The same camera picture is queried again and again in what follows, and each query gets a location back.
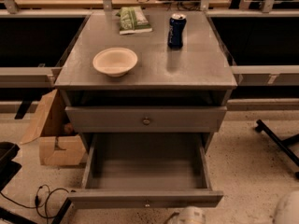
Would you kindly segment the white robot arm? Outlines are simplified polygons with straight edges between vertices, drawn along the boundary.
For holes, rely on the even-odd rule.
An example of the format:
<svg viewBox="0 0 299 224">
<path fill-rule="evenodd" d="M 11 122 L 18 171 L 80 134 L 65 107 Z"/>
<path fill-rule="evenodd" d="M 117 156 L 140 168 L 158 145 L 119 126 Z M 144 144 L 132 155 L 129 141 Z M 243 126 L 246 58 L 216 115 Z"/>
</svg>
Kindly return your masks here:
<svg viewBox="0 0 299 224">
<path fill-rule="evenodd" d="M 186 207 L 174 213 L 164 224 L 206 224 L 206 213 L 198 207 Z M 271 224 L 299 224 L 299 191 L 284 195 L 277 203 Z"/>
</svg>

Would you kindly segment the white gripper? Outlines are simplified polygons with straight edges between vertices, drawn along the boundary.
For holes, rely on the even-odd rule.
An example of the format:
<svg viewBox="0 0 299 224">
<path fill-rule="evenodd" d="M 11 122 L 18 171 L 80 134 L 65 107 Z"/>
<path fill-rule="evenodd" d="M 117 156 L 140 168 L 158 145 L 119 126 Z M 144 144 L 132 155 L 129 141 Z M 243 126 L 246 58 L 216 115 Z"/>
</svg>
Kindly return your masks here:
<svg viewBox="0 0 299 224">
<path fill-rule="evenodd" d="M 206 213 L 199 207 L 189 206 L 173 213 L 164 224 L 206 224 Z"/>
</svg>

